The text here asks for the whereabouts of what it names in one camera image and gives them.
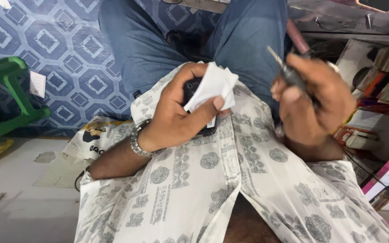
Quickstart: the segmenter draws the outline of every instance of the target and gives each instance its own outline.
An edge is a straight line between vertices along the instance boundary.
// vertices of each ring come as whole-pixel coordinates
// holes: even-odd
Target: sticker label
[[[46,88],[46,76],[30,71],[29,92],[33,95],[44,98]]]
[[[214,118],[207,124],[207,128],[213,128],[216,124],[216,117],[217,116],[214,116]]]

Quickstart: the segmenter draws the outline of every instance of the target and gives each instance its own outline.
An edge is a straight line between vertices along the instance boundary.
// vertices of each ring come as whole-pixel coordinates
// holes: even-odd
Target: red cylindrical object
[[[287,34],[301,55],[310,51],[309,44],[305,41],[303,35],[301,35],[300,30],[296,27],[292,19],[287,20]]]

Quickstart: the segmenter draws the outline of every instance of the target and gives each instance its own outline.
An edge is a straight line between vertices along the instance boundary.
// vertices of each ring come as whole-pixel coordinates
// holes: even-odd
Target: forearm
[[[128,136],[104,152],[91,165],[89,174],[95,180],[133,176],[149,159],[133,152]]]
[[[343,158],[342,147],[331,136],[327,136],[325,141],[318,146],[305,146],[295,143],[287,137],[284,139],[284,144],[305,162],[332,161]]]

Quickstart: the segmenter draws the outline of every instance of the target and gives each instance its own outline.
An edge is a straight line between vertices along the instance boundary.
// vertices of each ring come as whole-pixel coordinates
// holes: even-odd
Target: hand
[[[355,108],[355,99],[340,74],[323,61],[289,54],[287,64],[300,73],[307,83],[307,93],[316,97],[321,106],[314,107],[307,94],[295,86],[287,86],[278,77],[271,92],[280,102],[284,133],[301,145],[320,145],[349,117]]]
[[[183,85],[195,77],[203,77],[207,64],[187,63],[163,89],[154,118],[138,136],[139,146],[148,152],[179,146],[194,137],[223,107],[222,97],[213,97],[191,114],[181,106]]]

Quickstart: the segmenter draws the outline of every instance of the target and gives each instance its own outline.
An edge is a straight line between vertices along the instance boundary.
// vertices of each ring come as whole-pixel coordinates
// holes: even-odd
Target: blue jeans
[[[169,47],[157,25],[134,0],[103,0],[99,22],[131,100],[134,92],[148,91],[187,62]],[[267,46],[283,58],[286,22],[286,0],[232,0],[204,48],[217,65],[238,74],[240,81],[269,105],[275,121],[279,104],[271,97],[270,87],[279,68]]]

